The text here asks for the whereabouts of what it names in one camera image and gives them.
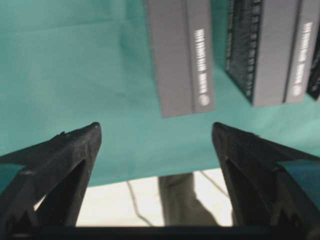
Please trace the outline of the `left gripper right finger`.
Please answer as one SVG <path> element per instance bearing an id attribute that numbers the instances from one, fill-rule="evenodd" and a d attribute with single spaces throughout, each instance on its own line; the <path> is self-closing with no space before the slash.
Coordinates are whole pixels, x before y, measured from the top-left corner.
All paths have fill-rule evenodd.
<path id="1" fill-rule="evenodd" d="M 211 139 L 233 209 L 222 239 L 319 239 L 318 156 L 220 122 Z"/>

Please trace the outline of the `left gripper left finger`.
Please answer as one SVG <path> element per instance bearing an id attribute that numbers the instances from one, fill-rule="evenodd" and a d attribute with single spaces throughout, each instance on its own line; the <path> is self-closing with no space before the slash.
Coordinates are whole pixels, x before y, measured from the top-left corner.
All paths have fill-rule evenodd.
<path id="1" fill-rule="evenodd" d="M 74 227 L 102 143 L 101 125 L 61 132 L 1 156 L 0 237 L 44 226 Z"/>

